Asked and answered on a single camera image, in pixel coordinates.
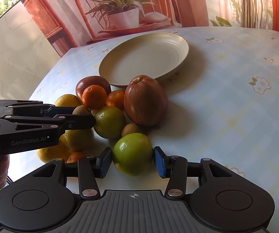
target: floral tablecloth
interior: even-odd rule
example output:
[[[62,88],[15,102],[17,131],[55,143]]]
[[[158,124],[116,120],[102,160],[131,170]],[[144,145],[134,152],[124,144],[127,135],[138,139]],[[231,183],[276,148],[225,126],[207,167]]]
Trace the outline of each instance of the floral tablecloth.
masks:
[[[162,82],[169,108],[165,120],[149,133],[153,145],[193,162],[212,158],[267,190],[276,206],[268,229],[279,233],[279,33],[235,27],[164,31],[184,37],[190,52],[182,68]],[[112,48],[140,34],[69,50],[30,100],[53,104],[63,94],[75,94],[77,82],[97,75]],[[108,145],[97,135],[96,140],[95,154]],[[35,151],[13,154],[10,161],[14,180],[42,165]],[[128,177],[114,166],[97,180],[101,192],[164,191],[167,181],[153,168],[147,175]],[[70,179],[68,187],[78,192],[77,180]],[[197,180],[189,178],[187,192],[196,188]]]

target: beige wall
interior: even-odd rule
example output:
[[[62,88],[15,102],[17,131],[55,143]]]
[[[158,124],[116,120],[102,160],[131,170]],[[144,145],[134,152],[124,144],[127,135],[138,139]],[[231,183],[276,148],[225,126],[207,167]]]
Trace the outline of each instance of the beige wall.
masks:
[[[58,60],[21,2],[0,19],[0,98],[27,100]]]

